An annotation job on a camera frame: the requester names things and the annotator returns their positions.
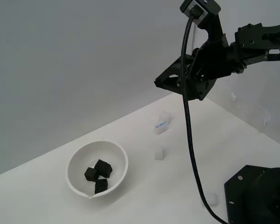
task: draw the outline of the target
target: black cube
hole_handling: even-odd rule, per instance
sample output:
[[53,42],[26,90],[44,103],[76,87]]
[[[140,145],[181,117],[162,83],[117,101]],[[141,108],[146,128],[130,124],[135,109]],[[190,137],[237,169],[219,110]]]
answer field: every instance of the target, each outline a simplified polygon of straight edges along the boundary
[[100,179],[95,181],[95,194],[101,193],[108,189],[107,179]]
[[97,169],[88,167],[84,173],[84,176],[86,180],[95,182],[99,177],[99,171]]
[[110,173],[112,172],[112,167],[109,163],[98,160],[97,164],[94,166],[95,169],[98,170],[99,174],[103,176],[104,178],[109,178]]

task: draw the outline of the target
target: white bowl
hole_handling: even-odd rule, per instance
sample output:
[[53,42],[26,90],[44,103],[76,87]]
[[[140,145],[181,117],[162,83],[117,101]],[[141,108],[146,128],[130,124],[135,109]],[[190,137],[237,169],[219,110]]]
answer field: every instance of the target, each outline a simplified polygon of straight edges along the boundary
[[[95,182],[87,181],[84,173],[88,167],[93,168],[99,159],[108,162],[113,171],[107,179],[108,190],[94,194]],[[99,197],[109,194],[119,186],[126,175],[127,167],[127,155],[120,145],[110,141],[95,141],[82,147],[72,156],[66,168],[66,182],[78,195]]]

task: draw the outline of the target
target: black cable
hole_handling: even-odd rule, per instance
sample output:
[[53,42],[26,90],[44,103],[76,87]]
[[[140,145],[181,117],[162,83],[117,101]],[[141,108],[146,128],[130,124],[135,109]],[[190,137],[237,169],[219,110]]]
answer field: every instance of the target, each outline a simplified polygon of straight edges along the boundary
[[202,200],[205,208],[211,214],[211,216],[213,216],[214,219],[216,219],[218,222],[220,222],[222,224],[228,224],[227,222],[225,222],[224,220],[219,218],[212,211],[212,209],[210,208],[209,204],[207,203],[207,201],[205,199],[203,188],[202,188],[200,177],[199,177],[199,173],[198,173],[198,169],[197,169],[194,149],[193,149],[192,127],[191,127],[191,119],[190,119],[190,111],[189,111],[189,103],[188,103],[188,93],[187,93],[187,85],[186,85],[186,68],[185,68],[187,44],[188,44],[188,38],[189,38],[190,29],[191,29],[193,20],[194,20],[194,15],[191,15],[189,17],[189,20],[188,20],[188,23],[187,23],[187,26],[186,26],[186,30],[185,30],[185,34],[184,34],[184,37],[183,37],[183,41],[182,41],[182,55],[181,55],[182,99],[183,99],[183,106],[184,106],[185,116],[186,116],[187,138],[188,138],[189,153],[190,153],[191,163],[192,163],[193,172],[194,172],[194,176],[195,176],[195,179],[196,179],[198,191],[199,191],[201,200]]

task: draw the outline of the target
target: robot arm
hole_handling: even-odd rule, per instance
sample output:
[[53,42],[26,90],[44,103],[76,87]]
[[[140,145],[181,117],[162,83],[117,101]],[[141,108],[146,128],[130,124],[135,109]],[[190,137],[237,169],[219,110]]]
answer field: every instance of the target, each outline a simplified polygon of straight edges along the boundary
[[[185,0],[180,9],[189,17],[190,10],[196,5],[201,9],[201,16],[194,23],[205,29],[209,37],[201,48],[194,49],[192,55],[186,57],[188,100],[203,100],[217,78],[243,73],[251,64],[280,61],[280,53],[269,53],[272,49],[280,51],[280,25],[263,27],[261,23],[248,24],[238,28],[235,42],[229,45],[218,15],[220,6],[214,0]],[[159,88],[181,94],[180,58],[154,83]]]

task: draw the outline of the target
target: white wall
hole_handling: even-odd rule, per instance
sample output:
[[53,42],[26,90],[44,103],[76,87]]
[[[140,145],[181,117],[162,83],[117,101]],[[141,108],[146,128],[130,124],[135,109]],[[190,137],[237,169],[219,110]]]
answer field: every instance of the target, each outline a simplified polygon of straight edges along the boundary
[[169,94],[172,0],[0,0],[0,173]]
[[[234,42],[237,29],[248,23],[280,25],[280,0],[216,1],[222,8],[220,19],[229,43]],[[206,39],[206,32],[196,29],[194,47]],[[232,93],[237,97],[235,103]],[[280,62],[251,65],[244,74],[217,80],[208,97],[280,143]],[[265,119],[270,119],[266,127]]]

